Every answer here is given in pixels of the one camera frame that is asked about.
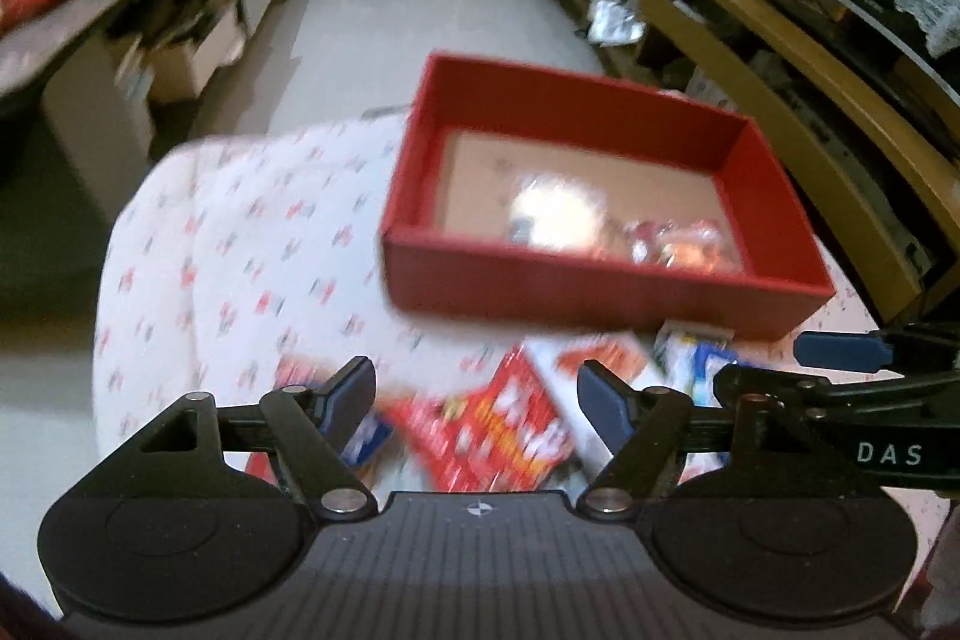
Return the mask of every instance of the metal screw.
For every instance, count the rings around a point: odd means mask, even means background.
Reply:
[[[600,513],[621,513],[634,506],[634,498],[622,488],[594,488],[584,500],[587,507]]]
[[[334,488],[320,497],[320,504],[330,512],[349,515],[367,506],[367,495],[358,488]]]

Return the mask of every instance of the red bag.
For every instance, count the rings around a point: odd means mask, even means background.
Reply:
[[[536,371],[514,348],[467,396],[411,397],[381,411],[448,492],[533,491],[573,453]]]

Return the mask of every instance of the red box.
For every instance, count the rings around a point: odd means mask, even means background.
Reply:
[[[435,202],[451,132],[572,145],[712,177],[743,273],[546,253],[443,234]],[[430,57],[380,226],[387,290],[405,311],[602,330],[664,319],[777,339],[833,295],[803,208],[750,119],[602,77]]]

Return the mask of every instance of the ridged black surface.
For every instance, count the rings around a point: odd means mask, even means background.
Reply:
[[[786,632],[716,614],[661,575],[630,530],[574,516],[559,494],[400,494],[376,519],[324,530],[283,584],[227,615],[69,626],[90,640],[904,637],[880,618]]]

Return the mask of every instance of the open red cardboard box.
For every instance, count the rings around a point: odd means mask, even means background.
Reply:
[[[742,272],[704,273],[509,244],[517,175],[608,194],[623,220],[721,224]],[[397,308],[602,330],[664,319],[777,339],[832,295],[803,208],[750,119],[634,84],[434,54],[381,224]]]

